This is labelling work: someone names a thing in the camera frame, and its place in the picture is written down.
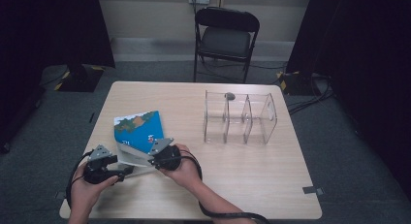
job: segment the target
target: clear acrylic box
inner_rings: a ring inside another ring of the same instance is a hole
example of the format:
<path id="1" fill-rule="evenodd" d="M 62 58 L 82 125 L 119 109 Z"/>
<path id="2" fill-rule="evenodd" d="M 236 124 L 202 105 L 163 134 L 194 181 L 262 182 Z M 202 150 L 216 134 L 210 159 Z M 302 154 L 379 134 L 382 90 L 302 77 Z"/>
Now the clear acrylic box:
<path id="1" fill-rule="evenodd" d="M 205 142 L 266 144 L 277 124 L 271 94 L 205 92 Z"/>

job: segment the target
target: chair backrest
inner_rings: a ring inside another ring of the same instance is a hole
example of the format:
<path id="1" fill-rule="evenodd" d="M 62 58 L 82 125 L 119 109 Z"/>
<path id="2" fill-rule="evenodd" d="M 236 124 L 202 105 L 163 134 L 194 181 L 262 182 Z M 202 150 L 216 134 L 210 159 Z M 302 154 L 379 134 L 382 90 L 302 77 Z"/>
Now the chair backrest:
<path id="1" fill-rule="evenodd" d="M 196 25 L 258 33 L 260 21 L 248 12 L 206 7 L 197 11 Z"/>

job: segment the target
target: gray carpet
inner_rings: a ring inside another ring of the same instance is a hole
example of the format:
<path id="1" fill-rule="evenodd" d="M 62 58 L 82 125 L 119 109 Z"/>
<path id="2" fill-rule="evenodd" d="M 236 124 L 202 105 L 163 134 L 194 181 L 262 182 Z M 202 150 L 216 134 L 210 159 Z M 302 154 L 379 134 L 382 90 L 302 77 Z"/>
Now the gray carpet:
<path id="1" fill-rule="evenodd" d="M 254 65 L 278 69 L 251 67 L 247 83 L 271 84 L 284 63 Z M 198 82 L 241 78 L 240 67 L 207 67 L 201 67 L 201 72 L 220 76 L 200 74 Z M 42 83 L 51 82 L 45 85 L 42 104 L 11 141 L 11 152 L 0 155 L 0 223 L 66 223 L 58 214 L 62 201 L 54 194 L 64 191 L 111 84 L 116 80 L 190 82 L 192 68 L 193 62 L 118 62 L 115 69 L 105 71 L 94 93 L 54 91 L 57 80 L 53 79 L 65 67 L 46 68 Z M 319 85 L 324 90 L 324 82 Z M 309 99 L 285 96 L 287 104 Z M 411 223 L 411 203 L 378 155 L 357 137 L 349 116 L 333 97 L 293 114 L 292 120 L 313 183 L 326 192 L 319 197 L 323 217 L 275 223 Z"/>

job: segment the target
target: white wall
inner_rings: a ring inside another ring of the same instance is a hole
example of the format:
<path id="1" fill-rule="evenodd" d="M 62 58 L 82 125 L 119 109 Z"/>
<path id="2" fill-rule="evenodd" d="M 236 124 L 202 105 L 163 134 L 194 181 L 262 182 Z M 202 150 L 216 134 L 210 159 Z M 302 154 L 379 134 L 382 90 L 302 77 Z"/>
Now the white wall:
<path id="1" fill-rule="evenodd" d="M 309 0 L 222 0 L 261 23 L 259 41 L 293 42 Z M 217 6 L 219 0 L 210 0 Z M 193 39 L 194 11 L 188 0 L 100 0 L 111 38 Z"/>

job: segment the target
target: blue book cover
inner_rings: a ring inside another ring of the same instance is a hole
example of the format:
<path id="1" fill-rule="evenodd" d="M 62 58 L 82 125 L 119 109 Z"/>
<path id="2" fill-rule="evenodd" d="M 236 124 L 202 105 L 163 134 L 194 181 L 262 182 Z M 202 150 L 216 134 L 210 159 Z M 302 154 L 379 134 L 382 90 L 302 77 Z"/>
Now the blue book cover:
<path id="1" fill-rule="evenodd" d="M 142 112 L 116 117 L 114 138 L 118 143 L 148 153 L 152 149 L 154 140 L 164 139 L 159 112 Z"/>

